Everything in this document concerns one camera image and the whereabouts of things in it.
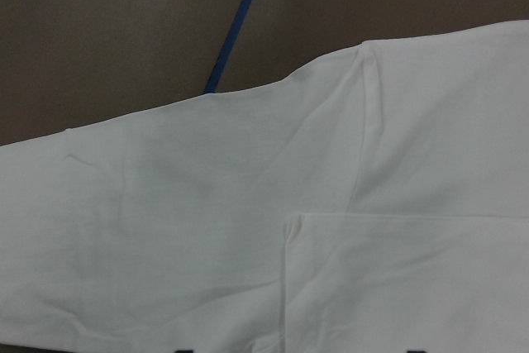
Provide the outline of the white long-sleeve printed shirt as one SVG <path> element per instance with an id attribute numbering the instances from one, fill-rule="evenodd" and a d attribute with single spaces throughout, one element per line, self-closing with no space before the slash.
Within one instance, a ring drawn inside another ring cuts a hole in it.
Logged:
<path id="1" fill-rule="evenodd" d="M 1 341 L 527 351 L 527 22 L 3 146 Z"/>

